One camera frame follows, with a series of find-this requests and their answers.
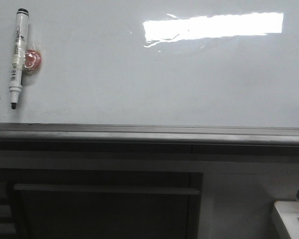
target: whiteboard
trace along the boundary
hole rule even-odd
[[[18,8],[43,63],[12,110]],[[228,32],[254,13],[281,32]],[[299,0],[0,0],[0,122],[299,127]]]

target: whiteboard marker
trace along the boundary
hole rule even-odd
[[[28,37],[29,12],[20,8],[16,13],[15,47],[12,61],[9,91],[11,108],[15,109],[22,89],[22,70],[25,63],[26,39]]]

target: white surface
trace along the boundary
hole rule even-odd
[[[25,79],[13,111],[20,7],[43,65]],[[158,44],[145,37],[150,20],[271,12],[283,13],[282,33]],[[299,0],[0,1],[0,122],[299,127]]]
[[[299,202],[275,202],[291,239],[299,239]]]

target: marker barcode label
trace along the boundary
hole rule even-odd
[[[11,70],[11,78],[10,81],[17,81],[17,75],[18,75],[18,69],[17,68],[13,68]]]

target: metal ledge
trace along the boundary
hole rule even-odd
[[[299,128],[0,123],[4,141],[299,145]]]

